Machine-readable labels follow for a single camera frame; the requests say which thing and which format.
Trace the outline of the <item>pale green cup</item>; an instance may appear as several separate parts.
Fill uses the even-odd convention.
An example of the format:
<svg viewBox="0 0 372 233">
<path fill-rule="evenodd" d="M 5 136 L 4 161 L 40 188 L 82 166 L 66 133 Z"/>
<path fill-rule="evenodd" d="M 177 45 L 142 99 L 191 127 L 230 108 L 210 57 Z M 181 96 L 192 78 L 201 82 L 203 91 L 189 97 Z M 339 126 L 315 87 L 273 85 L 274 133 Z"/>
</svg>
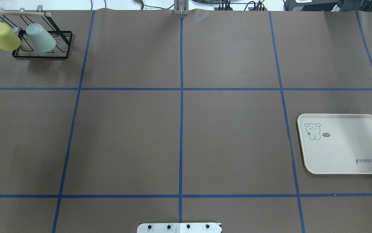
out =
<svg viewBox="0 0 372 233">
<path fill-rule="evenodd" d="M 39 52 L 50 52 L 57 44 L 53 36 L 38 23 L 28 25 L 26 35 Z"/>
</svg>

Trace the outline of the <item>cream rabbit tray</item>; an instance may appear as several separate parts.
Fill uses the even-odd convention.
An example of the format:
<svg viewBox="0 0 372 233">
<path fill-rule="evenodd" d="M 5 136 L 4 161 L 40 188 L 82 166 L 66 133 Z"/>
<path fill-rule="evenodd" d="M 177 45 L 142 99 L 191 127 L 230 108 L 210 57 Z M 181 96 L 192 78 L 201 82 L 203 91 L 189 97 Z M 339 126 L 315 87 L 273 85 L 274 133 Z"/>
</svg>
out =
<svg viewBox="0 0 372 233">
<path fill-rule="evenodd" d="M 304 166 L 312 174 L 372 174 L 372 115 L 301 114 Z"/>
</svg>

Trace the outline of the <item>yellow cup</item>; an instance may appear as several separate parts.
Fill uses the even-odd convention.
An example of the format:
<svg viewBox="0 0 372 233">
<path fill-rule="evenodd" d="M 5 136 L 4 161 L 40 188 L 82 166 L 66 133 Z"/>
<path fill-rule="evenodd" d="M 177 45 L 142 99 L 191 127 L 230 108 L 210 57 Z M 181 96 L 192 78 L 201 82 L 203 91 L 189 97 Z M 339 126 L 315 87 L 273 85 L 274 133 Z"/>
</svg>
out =
<svg viewBox="0 0 372 233">
<path fill-rule="evenodd" d="M 9 25 L 0 22 L 0 49 L 14 51 L 21 46 L 21 40 Z"/>
</svg>

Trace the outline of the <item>brown paper table mat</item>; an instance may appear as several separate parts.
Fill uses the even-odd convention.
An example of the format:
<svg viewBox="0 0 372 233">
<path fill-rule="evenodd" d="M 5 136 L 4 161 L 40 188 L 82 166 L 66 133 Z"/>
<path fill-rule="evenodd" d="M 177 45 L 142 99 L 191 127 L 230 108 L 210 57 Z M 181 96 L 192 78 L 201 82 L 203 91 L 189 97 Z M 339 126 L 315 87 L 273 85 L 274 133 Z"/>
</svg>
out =
<svg viewBox="0 0 372 233">
<path fill-rule="evenodd" d="M 312 174 L 304 113 L 372 115 L 372 13 L 56 11 L 0 49 L 0 233 L 372 233 L 372 174 Z"/>
</svg>

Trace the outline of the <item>white central pillar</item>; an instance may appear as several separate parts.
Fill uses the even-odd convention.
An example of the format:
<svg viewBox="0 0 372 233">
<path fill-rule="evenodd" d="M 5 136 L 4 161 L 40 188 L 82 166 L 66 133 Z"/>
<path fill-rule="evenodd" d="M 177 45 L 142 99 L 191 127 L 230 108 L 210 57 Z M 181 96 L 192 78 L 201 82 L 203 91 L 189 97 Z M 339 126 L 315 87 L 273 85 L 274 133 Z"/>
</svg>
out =
<svg viewBox="0 0 372 233">
<path fill-rule="evenodd" d="M 137 227 L 137 233 L 222 233 L 221 223 L 144 223 Z"/>
</svg>

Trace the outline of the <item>black box on desk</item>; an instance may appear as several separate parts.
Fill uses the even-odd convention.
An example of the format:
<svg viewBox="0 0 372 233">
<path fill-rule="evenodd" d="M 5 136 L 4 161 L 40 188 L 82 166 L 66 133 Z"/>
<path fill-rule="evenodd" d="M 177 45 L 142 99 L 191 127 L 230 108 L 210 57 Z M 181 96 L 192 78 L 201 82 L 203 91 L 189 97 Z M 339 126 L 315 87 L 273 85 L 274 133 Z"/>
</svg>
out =
<svg viewBox="0 0 372 233">
<path fill-rule="evenodd" d="M 284 0 L 284 9 L 286 11 L 330 12 L 338 2 L 338 0 Z"/>
</svg>

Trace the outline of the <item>aluminium frame post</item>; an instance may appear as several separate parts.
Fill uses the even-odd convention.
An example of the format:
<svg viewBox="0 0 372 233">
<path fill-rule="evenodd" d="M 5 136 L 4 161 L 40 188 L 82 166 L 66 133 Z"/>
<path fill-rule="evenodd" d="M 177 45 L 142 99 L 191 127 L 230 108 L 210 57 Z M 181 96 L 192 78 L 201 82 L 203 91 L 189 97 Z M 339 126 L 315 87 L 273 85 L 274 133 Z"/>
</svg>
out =
<svg viewBox="0 0 372 233">
<path fill-rule="evenodd" d="M 189 0 L 174 0 L 174 15 L 188 15 Z"/>
</svg>

